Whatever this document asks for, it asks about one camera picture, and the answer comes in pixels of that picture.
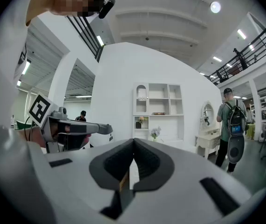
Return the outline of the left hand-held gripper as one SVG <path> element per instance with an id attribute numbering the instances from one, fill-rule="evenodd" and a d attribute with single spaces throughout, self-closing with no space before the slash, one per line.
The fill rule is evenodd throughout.
<path id="1" fill-rule="evenodd" d="M 27 113 L 39 127 L 45 146 L 55 143 L 58 146 L 58 152 L 80 149 L 86 134 L 113 132 L 110 125 L 69 119 L 65 107 L 57 106 L 41 93 L 37 94 Z"/>

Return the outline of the person's left hand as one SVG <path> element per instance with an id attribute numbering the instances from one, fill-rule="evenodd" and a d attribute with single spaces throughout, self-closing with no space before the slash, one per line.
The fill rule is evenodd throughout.
<path id="1" fill-rule="evenodd" d="M 90 139 L 90 137 L 91 137 L 91 134 L 86 134 L 86 135 L 84 135 L 83 140 L 82 140 L 82 144 L 81 144 L 81 146 L 80 146 L 80 149 L 84 149 L 84 147 L 85 147 L 87 144 L 89 144 L 89 139 Z"/>

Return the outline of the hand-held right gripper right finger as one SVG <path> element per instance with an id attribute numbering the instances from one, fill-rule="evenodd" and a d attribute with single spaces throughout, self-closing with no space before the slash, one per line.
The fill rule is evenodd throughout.
<path id="1" fill-rule="evenodd" d="M 215 224 L 235 223 L 224 220 L 219 204 L 231 197 L 233 210 L 245 203 L 250 192 L 235 178 L 207 159 L 158 142 L 140 139 L 165 157 L 170 157 L 173 168 L 160 160 L 151 176 L 139 181 L 151 188 L 169 179 L 156 190 L 137 192 L 123 213 L 125 224 Z"/>

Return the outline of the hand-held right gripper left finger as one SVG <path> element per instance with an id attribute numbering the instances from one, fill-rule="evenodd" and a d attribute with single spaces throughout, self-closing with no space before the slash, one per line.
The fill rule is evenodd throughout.
<path id="1" fill-rule="evenodd" d="M 133 139 L 84 150 L 46 154 L 57 224 L 132 224 L 120 200 L 120 182 L 133 156 Z"/>

